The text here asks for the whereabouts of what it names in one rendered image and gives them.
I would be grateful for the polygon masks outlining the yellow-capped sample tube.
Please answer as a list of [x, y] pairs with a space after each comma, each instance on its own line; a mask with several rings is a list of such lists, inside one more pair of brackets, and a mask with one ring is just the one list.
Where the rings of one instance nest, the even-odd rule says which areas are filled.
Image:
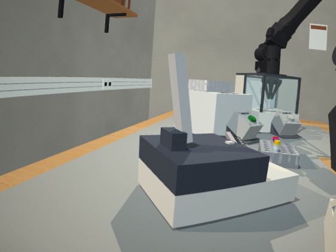
[[280, 145], [280, 141], [279, 140], [274, 140], [274, 152], [279, 151], [279, 145]]

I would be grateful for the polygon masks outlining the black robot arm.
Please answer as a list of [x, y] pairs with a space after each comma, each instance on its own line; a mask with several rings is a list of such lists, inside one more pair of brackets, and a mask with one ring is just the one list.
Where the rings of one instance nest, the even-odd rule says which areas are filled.
[[268, 28], [265, 42], [260, 44], [254, 52], [255, 59], [258, 60], [255, 62], [256, 73], [265, 72], [266, 59], [275, 59], [275, 62], [280, 60], [281, 49], [286, 48], [299, 25], [321, 1], [299, 0], [288, 14]]

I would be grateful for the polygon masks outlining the grey bench mat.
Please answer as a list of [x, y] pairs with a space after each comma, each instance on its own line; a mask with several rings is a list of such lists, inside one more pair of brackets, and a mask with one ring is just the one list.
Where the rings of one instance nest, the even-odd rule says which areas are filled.
[[301, 125], [295, 200], [172, 228], [138, 183], [139, 135], [175, 127], [174, 115], [0, 192], [0, 252], [325, 252], [336, 199], [329, 133]]

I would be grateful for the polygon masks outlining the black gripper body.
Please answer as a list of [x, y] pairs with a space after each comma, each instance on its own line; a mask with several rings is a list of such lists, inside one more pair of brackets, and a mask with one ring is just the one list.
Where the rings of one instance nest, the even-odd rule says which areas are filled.
[[268, 74], [279, 74], [280, 71], [280, 60], [275, 59], [266, 59], [266, 69], [265, 72], [257, 72], [257, 73], [268, 73]]

